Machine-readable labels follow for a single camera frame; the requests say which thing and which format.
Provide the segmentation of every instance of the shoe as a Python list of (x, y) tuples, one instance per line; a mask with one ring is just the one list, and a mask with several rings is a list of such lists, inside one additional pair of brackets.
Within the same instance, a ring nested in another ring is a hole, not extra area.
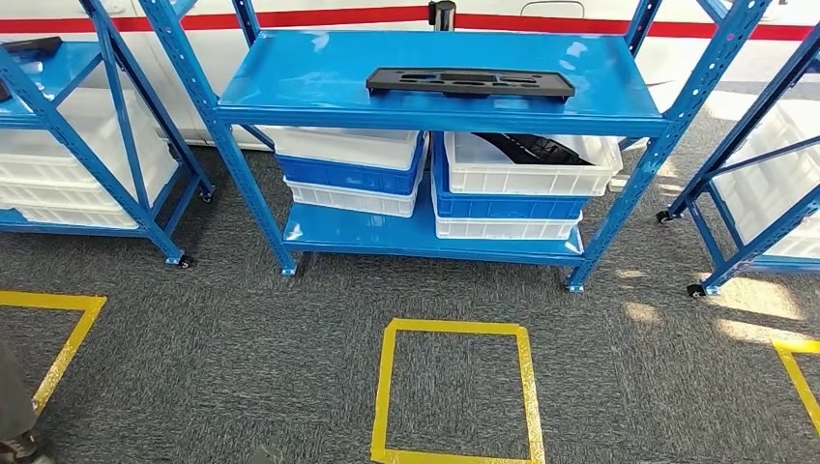
[(31, 432), (26, 432), (12, 440), (0, 441), (0, 462), (6, 464), (54, 464), (55, 461), (43, 453)]

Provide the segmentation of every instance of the gray carpet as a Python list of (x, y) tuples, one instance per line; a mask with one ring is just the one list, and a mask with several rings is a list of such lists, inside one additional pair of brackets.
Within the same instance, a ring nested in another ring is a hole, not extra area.
[[(691, 300), (710, 270), (695, 228), (653, 218), (731, 125), (698, 117), (581, 296), (556, 268), (387, 256), (303, 256), (284, 279), (210, 150), (220, 193), (176, 235), (195, 269), (143, 241), (0, 235), (0, 288), (109, 298), (38, 428), (64, 463), (248, 463), (260, 446), (282, 463), (366, 463), (382, 333), (412, 317), (527, 328), (549, 463), (814, 462), (771, 339), (820, 337), (820, 280), (745, 275)], [(285, 218), (281, 172), (249, 161)], [(612, 196), (585, 211), (587, 237)], [(35, 386), (73, 319), (0, 311)], [(798, 362), (820, 393), (820, 356)], [(527, 457), (518, 369), (511, 337), (400, 333), (388, 446)]]

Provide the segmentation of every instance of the black object in bin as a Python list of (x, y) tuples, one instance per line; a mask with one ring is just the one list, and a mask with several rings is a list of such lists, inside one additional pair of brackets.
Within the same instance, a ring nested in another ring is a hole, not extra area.
[(473, 132), (507, 155), (515, 164), (561, 164), (590, 166), (571, 148), (532, 133)]

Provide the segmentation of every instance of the blue plastic bin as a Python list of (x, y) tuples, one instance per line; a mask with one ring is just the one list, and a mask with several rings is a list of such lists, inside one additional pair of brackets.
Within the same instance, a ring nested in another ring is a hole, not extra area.
[(451, 193), (441, 132), (433, 134), (430, 170), (440, 218), (578, 219), (588, 196)]
[(280, 154), (276, 154), (276, 157), (284, 171), (284, 177), (291, 182), (410, 195), (416, 184), (416, 174), (419, 169), (425, 168), (421, 165), (425, 134), (426, 132), (419, 132), (413, 162), (406, 171)]

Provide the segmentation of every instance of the white plastic bin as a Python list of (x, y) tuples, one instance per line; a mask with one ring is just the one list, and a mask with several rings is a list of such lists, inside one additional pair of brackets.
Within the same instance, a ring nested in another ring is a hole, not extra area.
[[(164, 166), (154, 164), (143, 168), (145, 191), (150, 206), (154, 206), (154, 201), (176, 169), (176, 161), (170, 161), (173, 164), (163, 160)], [(119, 207), (114, 197), (97, 182), (45, 183), (0, 180), (0, 200), (7, 204), (40, 204), (71, 208)]]
[(624, 165), (615, 137), (549, 135), (591, 166), (515, 164), (470, 132), (445, 132), (453, 193), (601, 196)]
[(439, 217), (435, 185), (430, 186), (439, 239), (566, 240), (582, 219), (582, 216), (569, 220)]
[(30, 222), (84, 225), (111, 229), (135, 229), (136, 222), (120, 207), (97, 209), (42, 205), (5, 205), (13, 207)]
[[(425, 165), (427, 149), (424, 149), (421, 166)], [(416, 196), (419, 193), (419, 183), (425, 171), (418, 169), (414, 180), (413, 192), (409, 195), (393, 195), (378, 191), (361, 190), (357, 188), (342, 188), (304, 184), (284, 179), (293, 193), (293, 201), (328, 208), (375, 213), (377, 215), (398, 216), (410, 218), (416, 207)]]
[(277, 154), (406, 171), (417, 131), (335, 128), (270, 128)]
[[(169, 179), (177, 161), (154, 130), (154, 120), (133, 91), (125, 91), (140, 165), (147, 180)], [(136, 197), (125, 145), (111, 94), (105, 89), (79, 88), (59, 106), (117, 180)], [(0, 183), (72, 183), (99, 187), (72, 153), (44, 130), (0, 130)]]
[[(820, 103), (781, 101), (726, 165), (748, 160), (820, 134)], [(820, 147), (767, 159), (715, 177), (738, 235), (750, 242), (820, 184)], [(820, 216), (808, 217), (766, 254), (820, 257)]]

